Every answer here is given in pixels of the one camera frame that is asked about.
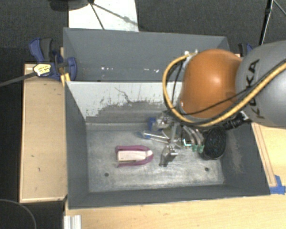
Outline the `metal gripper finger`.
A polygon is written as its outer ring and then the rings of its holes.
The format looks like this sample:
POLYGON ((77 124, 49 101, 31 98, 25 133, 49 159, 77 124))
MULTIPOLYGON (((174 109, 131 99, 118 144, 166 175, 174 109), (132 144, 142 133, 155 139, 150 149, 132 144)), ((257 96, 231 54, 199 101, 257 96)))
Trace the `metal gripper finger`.
POLYGON ((159 166, 167 167, 167 165, 169 163, 169 159, 170 159, 170 148, 169 148, 169 146, 166 146, 161 152, 159 166))
POLYGON ((177 156, 178 156, 178 152, 176 151, 175 146, 169 146, 168 156, 167 156, 168 162, 172 162, 177 156))

